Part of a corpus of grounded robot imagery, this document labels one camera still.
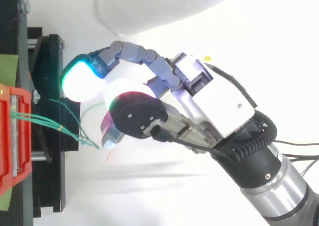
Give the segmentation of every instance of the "white backdrop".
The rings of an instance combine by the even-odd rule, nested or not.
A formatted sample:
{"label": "white backdrop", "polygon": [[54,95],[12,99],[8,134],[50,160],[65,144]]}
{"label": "white backdrop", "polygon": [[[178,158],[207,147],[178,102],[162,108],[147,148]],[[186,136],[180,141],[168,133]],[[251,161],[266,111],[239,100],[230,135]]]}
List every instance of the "white backdrop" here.
{"label": "white backdrop", "polygon": [[[30,0],[29,26],[58,33],[66,65],[79,53],[116,37],[95,17],[93,0]],[[189,19],[124,40],[173,57],[181,51],[234,75],[278,127],[278,139],[319,141],[318,0],[227,0]],[[145,81],[143,66],[123,64],[109,79]],[[84,103],[81,111],[102,100]],[[94,141],[106,111],[87,113],[83,128]],[[318,147],[279,146],[285,153],[318,154]],[[302,170],[305,163],[296,164]],[[306,175],[319,192],[315,165]],[[109,151],[85,146],[66,154],[67,206],[42,210],[36,226],[267,225],[208,155],[182,146],[128,136]]]}

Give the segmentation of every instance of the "black metal frame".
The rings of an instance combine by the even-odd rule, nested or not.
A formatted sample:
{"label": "black metal frame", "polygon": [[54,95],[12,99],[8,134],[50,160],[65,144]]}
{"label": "black metal frame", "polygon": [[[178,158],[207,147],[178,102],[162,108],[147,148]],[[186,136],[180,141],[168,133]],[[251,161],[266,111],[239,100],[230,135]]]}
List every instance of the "black metal frame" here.
{"label": "black metal frame", "polygon": [[[26,14],[18,9],[20,1],[0,0],[0,54],[18,55],[16,87],[30,92],[37,89],[40,93],[41,100],[33,104],[33,113],[78,132],[79,126],[71,114],[62,105],[47,100],[60,99],[76,116],[80,115],[79,103],[61,98],[58,82],[62,70],[61,38],[42,37],[41,28],[28,31]],[[29,51],[28,35],[38,39],[35,48]],[[33,226],[33,217],[41,216],[41,207],[53,207],[54,212],[65,207],[64,152],[78,150],[78,143],[61,132],[32,124],[32,151],[39,150],[45,153],[46,161],[33,162],[32,174],[13,187],[9,211],[0,211],[1,226]]]}
{"label": "black metal frame", "polygon": [[[34,90],[28,76],[26,15],[18,10],[21,0],[0,0],[0,54],[18,55],[16,86]],[[0,211],[2,226],[33,225],[32,175],[13,187],[7,212]]]}
{"label": "black metal frame", "polygon": [[[35,37],[39,28],[28,28],[28,36]],[[35,88],[41,95],[38,104],[33,105],[36,114],[52,119],[72,132],[78,132],[79,126],[66,108],[48,99],[60,99],[66,103],[77,117],[80,115],[80,104],[61,98],[62,90],[59,76],[62,71],[61,38],[52,34],[38,36],[34,49],[29,49],[29,70]],[[33,214],[41,217],[41,207],[53,207],[53,212],[61,212],[65,207],[65,151],[78,150],[78,142],[54,129],[32,125],[32,151],[44,151],[47,146],[52,163],[35,161],[33,168]]]}

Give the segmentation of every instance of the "red container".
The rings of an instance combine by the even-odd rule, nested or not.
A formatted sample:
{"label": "red container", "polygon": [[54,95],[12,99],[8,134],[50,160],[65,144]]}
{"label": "red container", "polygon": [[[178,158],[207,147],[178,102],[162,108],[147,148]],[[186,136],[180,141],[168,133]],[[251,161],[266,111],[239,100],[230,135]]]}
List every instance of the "red container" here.
{"label": "red container", "polygon": [[18,120],[18,173],[12,175],[10,96],[18,96],[18,112],[31,113],[31,93],[0,84],[0,196],[32,172],[31,122]]}

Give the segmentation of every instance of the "bolt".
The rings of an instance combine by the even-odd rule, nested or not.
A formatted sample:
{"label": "bolt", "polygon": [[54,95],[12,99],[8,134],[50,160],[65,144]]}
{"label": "bolt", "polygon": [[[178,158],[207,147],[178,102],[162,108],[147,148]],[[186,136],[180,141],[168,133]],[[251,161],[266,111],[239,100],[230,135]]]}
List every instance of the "bolt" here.
{"label": "bolt", "polygon": [[30,11],[31,11],[30,2],[28,0],[20,0],[20,3],[18,5],[18,9],[23,14],[30,13]]}
{"label": "bolt", "polygon": [[60,49],[65,49],[65,42],[64,42],[64,40],[59,40],[59,48]]}
{"label": "bolt", "polygon": [[266,180],[269,180],[269,179],[270,179],[270,176],[271,176],[270,174],[265,175],[265,179],[266,179]]}
{"label": "bolt", "polygon": [[33,103],[34,103],[34,104],[38,104],[38,101],[39,101],[40,99],[41,99],[40,94],[38,93],[37,90],[34,90],[34,91],[32,92],[32,101],[33,101]]}

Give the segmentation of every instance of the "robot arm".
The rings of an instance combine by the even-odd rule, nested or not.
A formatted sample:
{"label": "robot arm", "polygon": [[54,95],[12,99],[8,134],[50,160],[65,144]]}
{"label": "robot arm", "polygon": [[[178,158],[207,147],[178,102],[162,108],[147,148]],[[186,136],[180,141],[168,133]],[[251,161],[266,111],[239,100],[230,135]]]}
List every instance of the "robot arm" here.
{"label": "robot arm", "polygon": [[[148,86],[157,98],[128,92],[113,100],[110,114],[120,132],[209,152],[271,226],[319,225],[319,195],[278,152],[272,143],[276,126],[255,110],[255,102],[232,76],[191,55],[180,53],[168,60],[120,41],[89,54],[89,59],[100,78],[120,59],[145,64],[156,75]],[[168,90],[189,118],[160,100]]]}

